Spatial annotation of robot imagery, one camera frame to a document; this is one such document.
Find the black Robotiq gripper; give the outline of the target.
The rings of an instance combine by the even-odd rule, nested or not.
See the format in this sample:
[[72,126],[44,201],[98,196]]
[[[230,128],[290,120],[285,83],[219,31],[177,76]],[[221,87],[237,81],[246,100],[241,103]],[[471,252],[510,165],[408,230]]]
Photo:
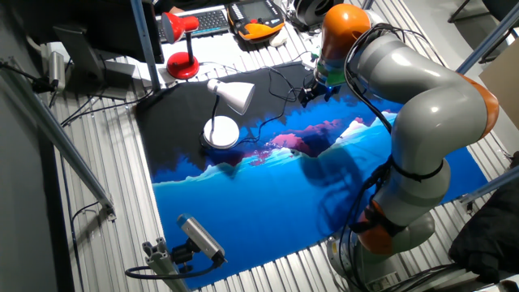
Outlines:
[[327,86],[319,82],[314,82],[310,88],[306,91],[301,91],[298,94],[298,100],[303,108],[307,107],[309,100],[313,100],[316,97],[323,96],[326,101],[340,92],[341,85],[339,86]]

